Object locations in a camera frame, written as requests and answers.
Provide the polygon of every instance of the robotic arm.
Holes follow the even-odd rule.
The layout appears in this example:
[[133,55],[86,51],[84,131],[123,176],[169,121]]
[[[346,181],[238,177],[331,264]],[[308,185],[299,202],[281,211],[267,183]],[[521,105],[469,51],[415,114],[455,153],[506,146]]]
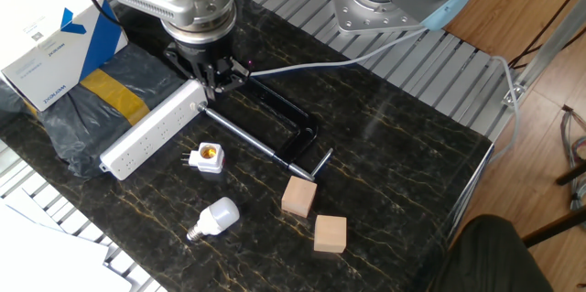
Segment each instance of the robotic arm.
[[[165,55],[188,78],[215,93],[243,85],[249,72],[232,58],[230,33],[236,21],[234,0],[118,0],[156,16],[175,39]],[[418,24],[436,30],[450,22],[468,0],[333,0],[342,31],[381,32]],[[415,20],[407,22],[407,15]]]
[[230,31],[234,0],[118,0],[161,19],[175,39],[165,51],[188,78],[196,78],[209,99],[242,85],[248,71],[232,59]]

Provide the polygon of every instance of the yellow tape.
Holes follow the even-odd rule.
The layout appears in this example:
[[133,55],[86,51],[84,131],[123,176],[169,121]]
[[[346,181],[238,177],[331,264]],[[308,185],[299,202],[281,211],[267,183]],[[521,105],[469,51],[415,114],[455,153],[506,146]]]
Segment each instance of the yellow tape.
[[145,102],[136,94],[100,69],[85,77],[80,84],[112,105],[132,126],[150,112]]
[[28,110],[35,116],[35,118],[38,118],[37,109],[35,109],[35,107],[32,104],[30,104],[27,100],[23,100],[23,102],[25,103],[25,106],[28,108]]

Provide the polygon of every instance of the white paper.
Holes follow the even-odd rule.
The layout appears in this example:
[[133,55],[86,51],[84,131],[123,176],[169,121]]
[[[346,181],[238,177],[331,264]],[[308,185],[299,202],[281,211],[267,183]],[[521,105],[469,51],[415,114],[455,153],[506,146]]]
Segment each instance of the white paper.
[[103,266],[107,251],[0,204],[0,291],[129,291],[129,282]]
[[4,199],[4,202],[13,210],[29,218],[32,222],[63,233],[61,227],[24,190],[14,190]]

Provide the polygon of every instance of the white power strip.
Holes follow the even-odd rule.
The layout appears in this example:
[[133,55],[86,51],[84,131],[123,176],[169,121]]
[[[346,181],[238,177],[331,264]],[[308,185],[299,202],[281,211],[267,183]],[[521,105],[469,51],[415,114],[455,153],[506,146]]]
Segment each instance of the white power strip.
[[186,81],[100,155],[100,168],[112,172],[119,180],[128,178],[198,115],[198,104],[206,100],[198,81]]

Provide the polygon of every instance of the wooden floor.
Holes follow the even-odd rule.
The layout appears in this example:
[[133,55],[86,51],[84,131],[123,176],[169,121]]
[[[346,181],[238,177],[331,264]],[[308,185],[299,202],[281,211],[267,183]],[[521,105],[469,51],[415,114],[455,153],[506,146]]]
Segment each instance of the wooden floor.
[[[465,222],[496,214],[523,236],[570,211],[570,186],[559,187],[554,179],[569,169],[560,137],[561,106],[565,103],[586,118],[584,53],[586,37],[561,52],[534,83],[521,106],[515,147],[486,169]],[[513,125],[509,122],[497,140],[497,151],[509,142]],[[585,291],[576,285],[586,283],[586,230],[572,228],[530,251],[555,291]]]
[[491,55],[512,59],[523,51],[563,2],[471,0],[447,29]]

